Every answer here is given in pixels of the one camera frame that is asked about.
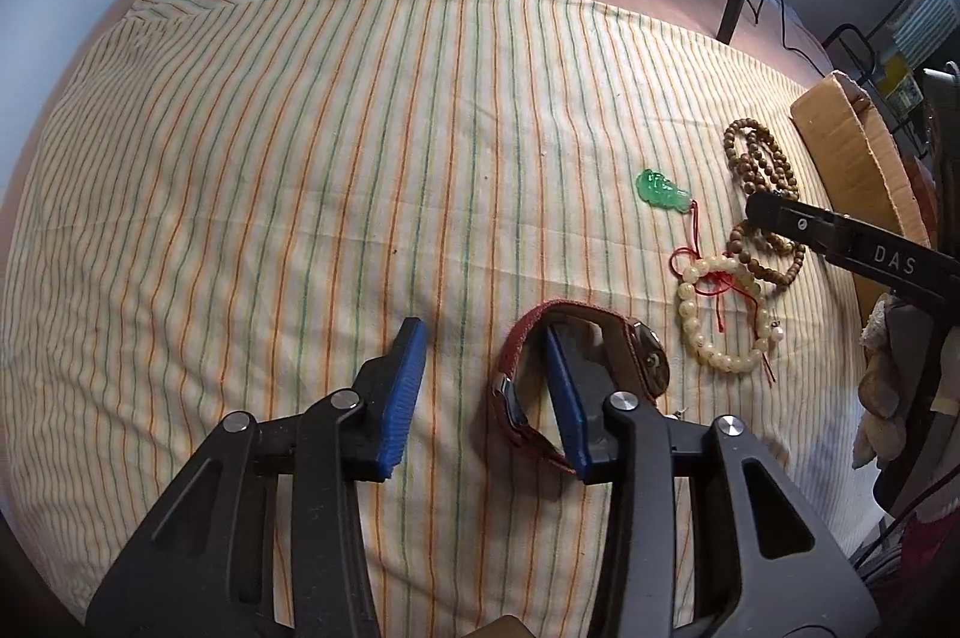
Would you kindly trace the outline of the right gloved hand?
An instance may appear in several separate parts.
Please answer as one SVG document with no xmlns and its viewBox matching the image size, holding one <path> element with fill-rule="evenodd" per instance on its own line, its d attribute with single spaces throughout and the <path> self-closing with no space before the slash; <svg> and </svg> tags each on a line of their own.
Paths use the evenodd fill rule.
<svg viewBox="0 0 960 638">
<path fill-rule="evenodd" d="M 857 384 L 862 407 L 853 443 L 853 468 L 877 461 L 884 469 L 907 446 L 907 418 L 923 374 L 931 318 L 891 293 L 878 297 L 862 329 L 866 371 Z"/>
</svg>

